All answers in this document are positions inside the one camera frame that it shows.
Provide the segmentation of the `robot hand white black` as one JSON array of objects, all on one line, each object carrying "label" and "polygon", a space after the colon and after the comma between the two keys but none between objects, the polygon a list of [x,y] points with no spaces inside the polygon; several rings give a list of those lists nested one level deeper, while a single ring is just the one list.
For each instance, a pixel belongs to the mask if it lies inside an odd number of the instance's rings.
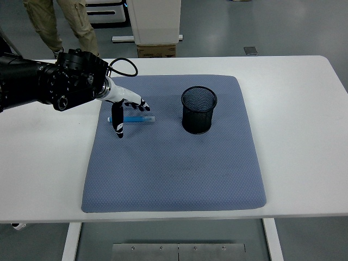
[{"label": "robot hand white black", "polygon": [[140,111],[150,111],[149,105],[141,98],[140,95],[126,88],[118,86],[114,81],[107,77],[105,80],[105,94],[101,97],[101,101],[112,103],[111,119],[112,125],[119,138],[123,138],[123,105],[131,106]]}]

